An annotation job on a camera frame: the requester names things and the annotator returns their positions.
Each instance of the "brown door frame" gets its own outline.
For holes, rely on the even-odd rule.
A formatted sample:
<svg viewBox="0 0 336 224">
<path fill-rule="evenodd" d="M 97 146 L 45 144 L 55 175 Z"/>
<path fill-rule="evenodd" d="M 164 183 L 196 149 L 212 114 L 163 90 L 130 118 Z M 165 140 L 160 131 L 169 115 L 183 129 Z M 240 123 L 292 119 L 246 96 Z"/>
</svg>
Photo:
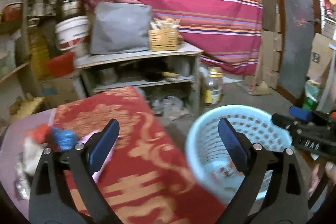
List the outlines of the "brown door frame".
<svg viewBox="0 0 336 224">
<path fill-rule="evenodd" d="M 313 1 L 313 10 L 314 10 L 314 18 L 320 19 L 321 21 L 321 9 L 320 9 L 320 0 L 312 0 Z M 285 33 L 286 33 L 286 13 L 285 13 L 285 0 L 279 0 L 279 14 L 280 14 L 280 30 L 282 34 L 282 43 L 283 43 L 283 49 L 285 48 Z M 321 33 L 321 22 L 315 23 L 314 25 L 314 32 L 315 33 Z M 280 67 L 282 63 L 282 55 L 283 51 L 280 55 Z M 292 95 L 289 91 L 287 91 L 283 86 L 277 85 L 276 91 L 281 94 L 283 97 L 285 97 L 288 101 L 290 101 L 292 104 L 301 106 L 303 103 L 303 99 L 305 97 L 304 90 L 302 91 L 302 95 L 300 98 L 296 98 L 294 95 Z"/>
</svg>

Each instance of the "door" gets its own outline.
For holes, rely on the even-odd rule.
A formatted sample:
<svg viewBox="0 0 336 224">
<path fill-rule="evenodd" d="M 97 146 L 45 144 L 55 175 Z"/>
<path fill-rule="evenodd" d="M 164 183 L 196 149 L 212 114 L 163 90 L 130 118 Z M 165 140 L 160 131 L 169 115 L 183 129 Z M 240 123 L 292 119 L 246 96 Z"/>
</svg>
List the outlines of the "door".
<svg viewBox="0 0 336 224">
<path fill-rule="evenodd" d="M 296 103 L 304 92 L 315 32 L 321 33 L 319 0 L 279 0 L 283 52 L 278 92 Z"/>
</svg>

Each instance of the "blue yarn ball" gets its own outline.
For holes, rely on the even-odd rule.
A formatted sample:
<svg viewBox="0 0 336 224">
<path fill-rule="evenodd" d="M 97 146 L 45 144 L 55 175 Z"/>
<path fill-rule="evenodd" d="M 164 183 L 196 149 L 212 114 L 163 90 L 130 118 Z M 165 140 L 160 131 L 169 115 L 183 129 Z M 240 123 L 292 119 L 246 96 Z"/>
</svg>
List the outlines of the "blue yarn ball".
<svg viewBox="0 0 336 224">
<path fill-rule="evenodd" d="M 71 130 L 63 130 L 57 127 L 51 127 L 55 143 L 61 151 L 70 150 L 78 142 L 77 135 Z"/>
</svg>

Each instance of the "yellow label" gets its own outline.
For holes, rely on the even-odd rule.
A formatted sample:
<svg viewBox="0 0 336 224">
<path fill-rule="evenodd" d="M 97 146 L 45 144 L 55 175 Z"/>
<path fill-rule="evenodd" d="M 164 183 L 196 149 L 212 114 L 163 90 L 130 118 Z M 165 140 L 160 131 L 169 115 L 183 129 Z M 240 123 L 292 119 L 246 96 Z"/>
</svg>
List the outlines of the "yellow label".
<svg viewBox="0 0 336 224">
<path fill-rule="evenodd" d="M 203 90 L 203 100 L 206 104 L 216 104 L 221 99 L 221 90 Z"/>
</svg>

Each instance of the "small yellow basket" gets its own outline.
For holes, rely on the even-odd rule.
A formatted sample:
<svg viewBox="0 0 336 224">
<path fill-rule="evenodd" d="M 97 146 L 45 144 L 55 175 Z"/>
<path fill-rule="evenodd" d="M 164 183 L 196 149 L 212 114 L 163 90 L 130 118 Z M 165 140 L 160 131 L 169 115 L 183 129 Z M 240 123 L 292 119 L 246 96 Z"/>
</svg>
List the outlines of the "small yellow basket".
<svg viewBox="0 0 336 224">
<path fill-rule="evenodd" d="M 175 51 L 178 49 L 177 30 L 149 30 L 150 49 L 157 51 Z"/>
</svg>

